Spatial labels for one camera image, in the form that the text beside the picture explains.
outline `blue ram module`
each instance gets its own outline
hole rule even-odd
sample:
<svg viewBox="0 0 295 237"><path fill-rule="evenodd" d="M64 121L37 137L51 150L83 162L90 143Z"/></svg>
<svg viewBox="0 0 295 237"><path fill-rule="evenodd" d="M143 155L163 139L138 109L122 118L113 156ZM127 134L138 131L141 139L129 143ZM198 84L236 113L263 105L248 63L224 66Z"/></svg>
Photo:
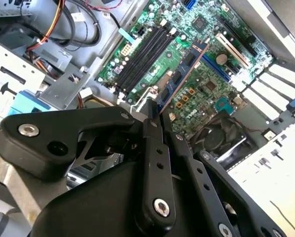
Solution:
<svg viewBox="0 0 295 237"><path fill-rule="evenodd" d="M196 40L193 42L186 52L183 59L180 61L179 66L171 75L164 90L156 98L158 111L161 114L166 106L170 103L175 93L179 90L183 82L187 79L196 63L204 55L209 45L202 41Z"/></svg>
<svg viewBox="0 0 295 237"><path fill-rule="evenodd" d="M208 56L203 55L201 58L203 62L205 62L206 65L208 65L210 68L212 68L217 74L219 74L226 82L230 82L231 77L224 72L219 65L217 65L214 61L212 61Z"/></svg>

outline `green circuit board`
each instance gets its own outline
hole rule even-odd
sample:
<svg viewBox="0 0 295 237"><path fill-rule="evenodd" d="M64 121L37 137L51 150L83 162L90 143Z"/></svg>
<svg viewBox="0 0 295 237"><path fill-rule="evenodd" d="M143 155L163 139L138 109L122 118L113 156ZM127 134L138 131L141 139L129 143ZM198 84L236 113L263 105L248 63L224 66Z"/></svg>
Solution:
<svg viewBox="0 0 295 237"><path fill-rule="evenodd" d="M232 65L241 66L242 69L236 77L232 75L231 82L226 82L221 74L203 61L192 71L169 105L174 130L188 137L218 112L214 105L221 97L230 98L230 95L234 96L238 91L244 89L244 87L239 88L238 86L235 88L234 85L249 84L258 73L273 62L273 57L266 47L255 38L245 22L223 0L198 0L190 10L180 2L175 4L173 2L175 1L152 0L147 4L129 32L133 38L140 39L140 43L125 57L122 55L122 50L129 42L124 39L113 56L106 62L97 79L103 85L112 87L118 78L116 67L120 68L126 58L128 60L126 63L129 63L131 56L144 44L144 39L148 37L152 27L159 26L161 21L166 20L170 27L177 29L177 36L127 95L126 101L129 104L134 104L147 87L156 85L164 74L176 69L184 53L195 39L209 40L210 47L206 52L208 58L215 62L218 55L225 54ZM242 40L251 40L250 46L256 52L256 56L245 49L236 37L232 39L232 44L251 64L248 69L243 68L240 62L215 37L217 33L223 33L225 29L219 17L223 17ZM144 29L145 32L138 36L140 29ZM226 74L229 73L227 67L220 66L220 68Z"/></svg>

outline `silver screw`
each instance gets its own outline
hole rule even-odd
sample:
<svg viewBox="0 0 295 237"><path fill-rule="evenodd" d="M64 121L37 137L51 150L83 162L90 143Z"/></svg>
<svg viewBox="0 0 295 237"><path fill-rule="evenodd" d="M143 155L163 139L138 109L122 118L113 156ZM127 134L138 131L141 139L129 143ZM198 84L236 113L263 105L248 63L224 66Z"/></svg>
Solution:
<svg viewBox="0 0 295 237"><path fill-rule="evenodd" d="M132 149L132 150L134 150L136 147L137 147L137 144L136 144L136 143L133 143L133 144L131 145L131 149Z"/></svg>
<svg viewBox="0 0 295 237"><path fill-rule="evenodd" d="M220 233L223 235L223 237L232 237L233 236L230 229L222 223L218 225L218 229L220 230Z"/></svg>
<svg viewBox="0 0 295 237"><path fill-rule="evenodd" d="M26 137L35 137L40 133L40 130L38 127L36 127L33 124L25 123L23 125L20 125L18 128L18 131Z"/></svg>
<svg viewBox="0 0 295 237"><path fill-rule="evenodd" d="M124 117L125 119L128 119L128 115L125 113L121 113L121 116Z"/></svg>
<svg viewBox="0 0 295 237"><path fill-rule="evenodd" d="M282 237L282 235L277 230L273 229L273 232L276 237Z"/></svg>
<svg viewBox="0 0 295 237"><path fill-rule="evenodd" d="M152 124L154 127L157 127L157 124L156 124L156 123L151 122L151 124Z"/></svg>
<svg viewBox="0 0 295 237"><path fill-rule="evenodd" d="M176 138L177 138L178 140L180 140L180 141L183 140L182 136L180 136L179 134L176 134Z"/></svg>
<svg viewBox="0 0 295 237"><path fill-rule="evenodd" d="M169 215L168 204L160 198L158 198L154 201L154 209L158 214L160 214L163 217L168 217L168 215Z"/></svg>
<svg viewBox="0 0 295 237"><path fill-rule="evenodd" d="M206 154L206 153L202 153L202 156L203 156L203 158L204 158L204 159L207 159L207 160L209 160L209 159L210 159L209 155L208 155L208 154Z"/></svg>

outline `cpu fan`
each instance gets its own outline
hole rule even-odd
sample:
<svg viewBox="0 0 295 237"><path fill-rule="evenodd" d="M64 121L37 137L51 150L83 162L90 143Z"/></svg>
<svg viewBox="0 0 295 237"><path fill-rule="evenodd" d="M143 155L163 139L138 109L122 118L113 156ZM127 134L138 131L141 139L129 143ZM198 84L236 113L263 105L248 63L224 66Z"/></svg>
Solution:
<svg viewBox="0 0 295 237"><path fill-rule="evenodd" d="M218 157L218 162L228 169L244 159L257 146L244 127L222 110L191 139L193 151L205 150Z"/></svg>

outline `motherboard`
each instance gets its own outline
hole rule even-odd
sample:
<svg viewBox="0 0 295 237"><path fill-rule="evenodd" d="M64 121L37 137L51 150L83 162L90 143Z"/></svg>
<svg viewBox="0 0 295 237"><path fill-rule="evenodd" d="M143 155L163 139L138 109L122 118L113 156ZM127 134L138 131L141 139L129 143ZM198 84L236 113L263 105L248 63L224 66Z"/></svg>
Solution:
<svg viewBox="0 0 295 237"><path fill-rule="evenodd" d="M274 60L223 0L150 1L97 80L135 105L148 89L162 92L196 40L208 50L167 107L173 129L190 138L221 110L245 106L239 93Z"/></svg>

